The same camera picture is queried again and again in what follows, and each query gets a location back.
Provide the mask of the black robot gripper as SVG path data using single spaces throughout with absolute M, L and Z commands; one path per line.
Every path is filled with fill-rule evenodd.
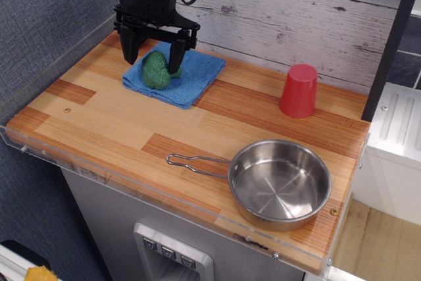
M 195 1 L 182 0 L 185 5 L 191 5 Z M 143 19 L 147 25 L 141 27 L 139 31 L 147 36 L 147 39 L 172 43 L 168 71 L 170 74 L 177 73 L 186 50 L 196 47 L 200 25 L 176 11 L 176 0 L 143 0 Z M 120 42 L 124 59 L 129 64 L 134 64 L 142 39 L 128 26 L 121 26 Z

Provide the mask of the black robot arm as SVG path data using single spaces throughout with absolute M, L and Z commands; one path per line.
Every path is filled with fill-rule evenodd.
M 200 25 L 176 11 L 177 0 L 119 0 L 114 29 L 120 35 L 124 59 L 134 64 L 147 39 L 169 43 L 169 73 L 178 71 L 186 51 L 194 49 Z M 181 0 L 192 5 L 196 0 Z

